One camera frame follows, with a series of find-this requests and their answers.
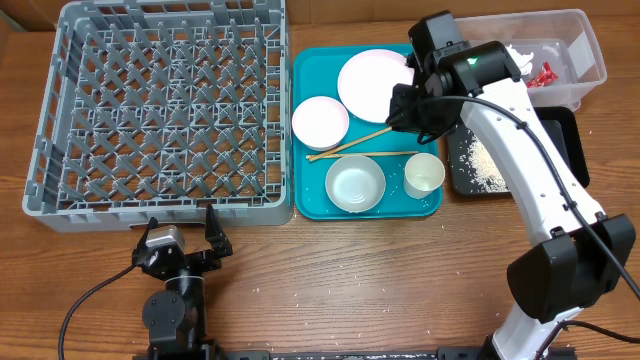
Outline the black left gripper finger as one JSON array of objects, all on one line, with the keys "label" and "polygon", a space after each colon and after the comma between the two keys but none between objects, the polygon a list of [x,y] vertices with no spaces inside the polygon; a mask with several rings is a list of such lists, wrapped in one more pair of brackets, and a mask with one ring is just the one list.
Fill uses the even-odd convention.
[{"label": "black left gripper finger", "polygon": [[155,228],[158,227],[158,221],[155,217],[151,217],[149,222],[146,225],[145,231],[143,233],[143,235],[141,236],[140,240],[138,241],[137,245],[136,245],[136,249],[137,250],[142,250],[144,248],[146,248],[146,240],[148,238],[149,232]]},{"label": "black left gripper finger", "polygon": [[205,239],[211,245],[211,250],[217,258],[228,257],[233,254],[232,244],[216,217],[212,205],[208,205],[206,208]]}]

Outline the white napkin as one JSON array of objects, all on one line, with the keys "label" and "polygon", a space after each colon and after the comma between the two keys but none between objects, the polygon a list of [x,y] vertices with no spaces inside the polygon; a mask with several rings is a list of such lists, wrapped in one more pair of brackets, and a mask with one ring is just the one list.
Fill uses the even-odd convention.
[{"label": "white napkin", "polygon": [[519,68],[521,75],[522,76],[530,75],[533,69],[532,61],[534,58],[534,53],[533,52],[528,54],[520,53],[511,44],[509,44],[506,47],[506,49],[509,52],[509,55],[511,56],[511,58],[514,60],[517,67]]}]

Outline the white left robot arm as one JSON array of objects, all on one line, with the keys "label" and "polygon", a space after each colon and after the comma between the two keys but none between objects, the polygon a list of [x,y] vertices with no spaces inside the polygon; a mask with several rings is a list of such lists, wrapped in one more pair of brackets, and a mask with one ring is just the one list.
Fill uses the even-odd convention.
[{"label": "white left robot arm", "polygon": [[205,240],[208,249],[187,253],[176,226],[160,226],[151,219],[132,252],[132,265],[165,285],[142,310],[149,331],[148,359],[225,357],[220,346],[207,338],[204,274],[220,269],[233,249],[211,206],[206,209]]}]

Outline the red candy wrapper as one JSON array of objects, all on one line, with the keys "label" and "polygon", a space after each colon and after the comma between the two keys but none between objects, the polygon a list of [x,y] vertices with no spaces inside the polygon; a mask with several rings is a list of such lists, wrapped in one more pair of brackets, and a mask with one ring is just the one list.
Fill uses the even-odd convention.
[{"label": "red candy wrapper", "polygon": [[548,62],[544,62],[539,73],[526,82],[528,88],[542,88],[551,85],[558,79]]}]

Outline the white green bowl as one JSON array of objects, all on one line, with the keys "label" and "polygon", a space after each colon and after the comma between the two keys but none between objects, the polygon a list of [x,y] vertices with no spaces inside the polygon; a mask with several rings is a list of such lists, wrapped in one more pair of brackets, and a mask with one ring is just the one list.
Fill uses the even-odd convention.
[{"label": "white green bowl", "polygon": [[330,201],[348,213],[373,209],[386,191],[386,177],[373,159],[349,155],[336,160],[328,169],[325,190]]}]

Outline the pile of white rice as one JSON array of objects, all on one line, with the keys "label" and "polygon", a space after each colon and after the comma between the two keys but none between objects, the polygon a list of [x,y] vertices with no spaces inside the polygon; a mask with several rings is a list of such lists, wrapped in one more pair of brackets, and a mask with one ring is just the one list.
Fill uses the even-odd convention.
[{"label": "pile of white rice", "polygon": [[464,130],[463,134],[465,139],[460,145],[462,154],[459,156],[459,160],[466,167],[464,172],[470,176],[471,192],[477,194],[508,193],[500,171],[479,138],[471,130]]}]

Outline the small pink bowl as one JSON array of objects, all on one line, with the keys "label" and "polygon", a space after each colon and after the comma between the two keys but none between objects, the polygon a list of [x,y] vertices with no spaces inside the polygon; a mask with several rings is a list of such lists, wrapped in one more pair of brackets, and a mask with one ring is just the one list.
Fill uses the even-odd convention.
[{"label": "small pink bowl", "polygon": [[315,151],[337,147],[348,132],[349,113],[338,100],[315,96],[300,103],[292,116],[297,139]]}]

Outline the cream paper cup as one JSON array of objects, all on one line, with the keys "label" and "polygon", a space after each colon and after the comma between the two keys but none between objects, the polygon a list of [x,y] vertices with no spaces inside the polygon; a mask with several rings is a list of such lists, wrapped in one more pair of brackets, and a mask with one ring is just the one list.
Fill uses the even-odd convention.
[{"label": "cream paper cup", "polygon": [[441,187],[445,174],[445,167],[437,156],[415,154],[405,164],[404,191],[411,198],[425,198]]}]

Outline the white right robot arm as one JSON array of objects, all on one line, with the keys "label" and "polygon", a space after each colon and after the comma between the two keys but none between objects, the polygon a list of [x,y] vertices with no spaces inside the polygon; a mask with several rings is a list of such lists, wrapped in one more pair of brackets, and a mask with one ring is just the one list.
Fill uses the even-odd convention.
[{"label": "white right robot arm", "polygon": [[463,123],[482,142],[513,196],[531,243],[508,266],[514,306],[479,348],[442,359],[546,359],[582,310],[629,281],[636,232],[609,216],[574,177],[541,125],[521,72],[498,41],[470,45],[442,11],[409,30],[409,85],[393,90],[387,125],[435,141]]}]

